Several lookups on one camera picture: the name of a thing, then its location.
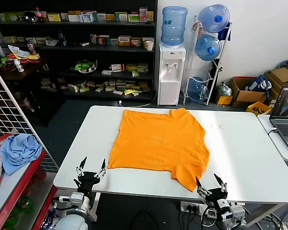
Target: laptop screen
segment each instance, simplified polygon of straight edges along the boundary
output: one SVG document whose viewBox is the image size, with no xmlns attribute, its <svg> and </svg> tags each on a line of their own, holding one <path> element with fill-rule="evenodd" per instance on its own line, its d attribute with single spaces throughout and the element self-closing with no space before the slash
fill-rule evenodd
<svg viewBox="0 0 288 230">
<path fill-rule="evenodd" d="M 283 87 L 275 103 L 271 118 L 288 118 L 288 87 Z"/>
</svg>

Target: water cooler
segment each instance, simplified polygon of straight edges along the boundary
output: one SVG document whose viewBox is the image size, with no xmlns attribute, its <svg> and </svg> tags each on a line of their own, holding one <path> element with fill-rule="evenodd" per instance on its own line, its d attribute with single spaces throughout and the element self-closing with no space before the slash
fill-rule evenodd
<svg viewBox="0 0 288 230">
<path fill-rule="evenodd" d="M 177 105 L 186 49 L 183 44 L 168 46 L 164 43 L 159 44 L 159 49 L 158 105 Z"/>
</svg>

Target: blue towel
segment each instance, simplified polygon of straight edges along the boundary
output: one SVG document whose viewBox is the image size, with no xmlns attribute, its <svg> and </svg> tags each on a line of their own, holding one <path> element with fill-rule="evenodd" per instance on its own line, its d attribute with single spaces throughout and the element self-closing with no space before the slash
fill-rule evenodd
<svg viewBox="0 0 288 230">
<path fill-rule="evenodd" d="M 27 163 L 39 158 L 42 146 L 29 134 L 9 136 L 0 148 L 3 168 L 13 174 Z"/>
</svg>

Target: paper cup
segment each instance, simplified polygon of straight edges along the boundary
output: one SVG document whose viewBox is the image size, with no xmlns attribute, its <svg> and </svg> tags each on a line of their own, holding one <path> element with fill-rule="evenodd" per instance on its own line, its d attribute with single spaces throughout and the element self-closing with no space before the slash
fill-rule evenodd
<svg viewBox="0 0 288 230">
<path fill-rule="evenodd" d="M 153 46 L 154 46 L 154 42 L 153 41 L 146 41 L 146 49 L 148 51 L 152 51 L 153 50 Z"/>
</svg>

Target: wire grid panel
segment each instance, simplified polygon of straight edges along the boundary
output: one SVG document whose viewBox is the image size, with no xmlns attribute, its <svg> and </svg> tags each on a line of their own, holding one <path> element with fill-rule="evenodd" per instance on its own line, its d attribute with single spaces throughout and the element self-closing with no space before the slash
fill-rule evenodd
<svg viewBox="0 0 288 230">
<path fill-rule="evenodd" d="M 37 141 L 46 151 L 46 155 L 43 158 L 40 166 L 47 172 L 58 172 L 58 165 L 53 160 L 44 143 L 33 129 L 32 125 L 24 115 L 23 111 L 0 76 L 0 137 L 7 133 L 14 135 L 25 133 L 35 136 Z"/>
</svg>

